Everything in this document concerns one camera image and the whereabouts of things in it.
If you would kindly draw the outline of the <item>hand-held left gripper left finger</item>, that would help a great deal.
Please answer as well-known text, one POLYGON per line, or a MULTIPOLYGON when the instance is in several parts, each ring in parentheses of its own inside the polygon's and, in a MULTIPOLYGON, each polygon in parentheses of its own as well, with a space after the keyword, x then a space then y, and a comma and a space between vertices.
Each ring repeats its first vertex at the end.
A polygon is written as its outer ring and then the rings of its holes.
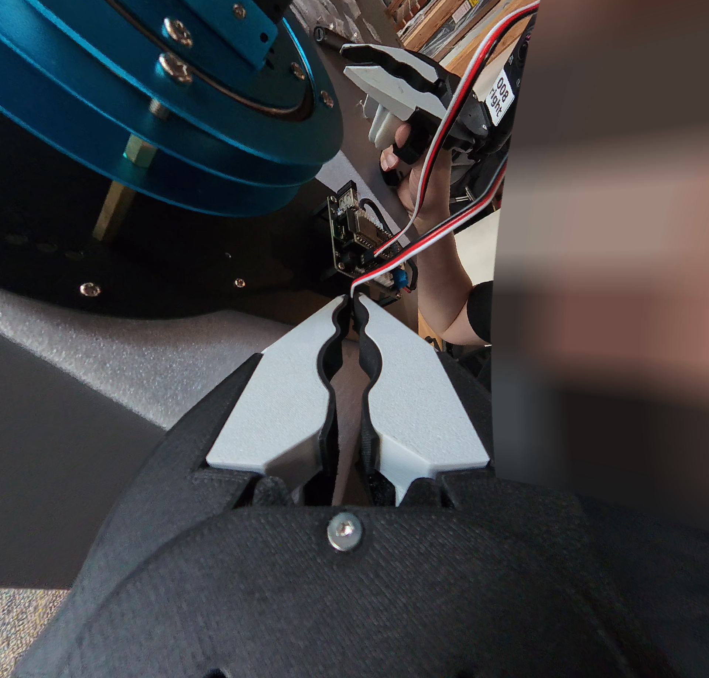
POLYGON ((206 456, 212 468, 281 478, 288 489, 338 473, 332 379, 342 367, 350 299, 337 296, 265 348, 206 456))

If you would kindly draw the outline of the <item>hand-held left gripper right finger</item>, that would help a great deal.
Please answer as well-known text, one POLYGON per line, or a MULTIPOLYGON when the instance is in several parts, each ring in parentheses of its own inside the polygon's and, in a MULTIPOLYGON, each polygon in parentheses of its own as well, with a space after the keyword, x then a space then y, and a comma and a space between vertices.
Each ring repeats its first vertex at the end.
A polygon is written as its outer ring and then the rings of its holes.
POLYGON ((442 362, 421 337, 362 293, 353 300, 362 398, 362 465, 376 505, 400 505, 411 484, 483 469, 483 440, 442 362))

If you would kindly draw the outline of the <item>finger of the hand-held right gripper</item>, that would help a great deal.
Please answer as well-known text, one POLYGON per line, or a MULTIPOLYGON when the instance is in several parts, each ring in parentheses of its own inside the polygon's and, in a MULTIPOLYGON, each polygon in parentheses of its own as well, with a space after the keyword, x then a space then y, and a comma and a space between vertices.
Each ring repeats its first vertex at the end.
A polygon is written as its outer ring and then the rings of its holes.
POLYGON ((350 65, 344 68, 344 75, 398 119, 410 119, 417 109, 439 118, 436 95, 414 89, 381 66, 350 65))
POLYGON ((380 66, 411 87, 439 98, 439 117, 444 117, 459 78, 426 56, 400 47, 354 44, 342 48, 340 54, 347 66, 380 66))

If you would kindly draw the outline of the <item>person's right forearm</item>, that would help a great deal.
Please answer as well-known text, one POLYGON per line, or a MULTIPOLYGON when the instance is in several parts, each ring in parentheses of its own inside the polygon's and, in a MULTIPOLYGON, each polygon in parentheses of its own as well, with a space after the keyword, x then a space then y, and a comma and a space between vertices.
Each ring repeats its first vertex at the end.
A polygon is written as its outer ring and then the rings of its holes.
POLYGON ((493 282, 472 283, 454 234, 419 253, 416 263, 418 307, 435 335, 459 346, 491 344, 493 282))

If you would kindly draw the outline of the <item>person's right hand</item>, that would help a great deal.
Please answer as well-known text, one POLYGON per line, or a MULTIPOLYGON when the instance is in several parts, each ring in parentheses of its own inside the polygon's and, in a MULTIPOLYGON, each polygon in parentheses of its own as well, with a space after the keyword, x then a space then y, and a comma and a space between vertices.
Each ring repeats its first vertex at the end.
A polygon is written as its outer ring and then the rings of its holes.
MULTIPOLYGON (((402 179, 395 187, 396 194, 400 199, 409 217, 412 217, 416 203, 418 184, 421 179, 422 168, 426 155, 412 165, 410 171, 404 174, 405 162, 399 159, 394 153, 394 145, 387 147, 381 152, 380 167, 385 181, 391 185, 395 176, 402 176, 402 179)), ((450 151, 441 149, 433 167, 430 170, 428 189, 417 217, 413 220, 413 227, 418 234, 424 234, 450 216, 449 211, 449 190, 451 178, 451 154, 450 151)))

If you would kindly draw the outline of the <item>stack of wooden boards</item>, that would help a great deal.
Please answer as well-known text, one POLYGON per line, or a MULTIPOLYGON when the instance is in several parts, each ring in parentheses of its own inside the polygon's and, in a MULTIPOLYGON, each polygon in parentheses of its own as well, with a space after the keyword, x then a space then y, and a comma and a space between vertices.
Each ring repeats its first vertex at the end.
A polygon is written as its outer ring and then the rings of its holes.
MULTIPOLYGON (((418 13, 420 20, 406 35, 401 44, 409 50, 420 52, 424 44, 453 17, 456 10, 466 0, 433 0, 427 8, 418 13)), ((462 76, 469 60, 485 35, 503 17, 535 0, 492 0, 492 7, 483 9, 481 18, 474 18, 472 24, 457 31, 453 38, 435 55, 434 60, 448 71, 462 76)))

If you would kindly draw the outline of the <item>white foam sheet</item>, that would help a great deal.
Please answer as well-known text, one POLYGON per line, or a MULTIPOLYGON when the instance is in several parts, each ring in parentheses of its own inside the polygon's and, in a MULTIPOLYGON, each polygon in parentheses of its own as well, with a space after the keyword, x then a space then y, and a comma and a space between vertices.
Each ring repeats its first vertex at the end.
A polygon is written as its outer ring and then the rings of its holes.
POLYGON ((1 436, 137 417, 162 428, 332 298, 312 210, 350 178, 342 151, 286 208, 249 220, 138 195, 112 244, 93 240, 107 179, 38 141, 1 150, 1 436))

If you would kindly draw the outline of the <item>green circuit board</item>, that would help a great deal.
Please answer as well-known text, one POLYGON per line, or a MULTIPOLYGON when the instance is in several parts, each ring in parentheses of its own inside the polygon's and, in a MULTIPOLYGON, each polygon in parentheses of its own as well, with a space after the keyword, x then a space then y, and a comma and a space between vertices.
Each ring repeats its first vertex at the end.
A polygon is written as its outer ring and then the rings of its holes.
MULTIPOLYGON (((318 216, 327 220, 332 250, 332 262, 324 269, 321 280, 338 293, 347 293, 352 281, 386 265, 403 248, 395 243, 381 255, 374 255, 374 250, 389 240, 392 233, 377 204, 359 197, 353 180, 326 199, 318 216)), ((398 264, 360 288, 386 307, 398 301, 403 293, 413 292, 417 284, 418 268, 411 263, 398 264)))

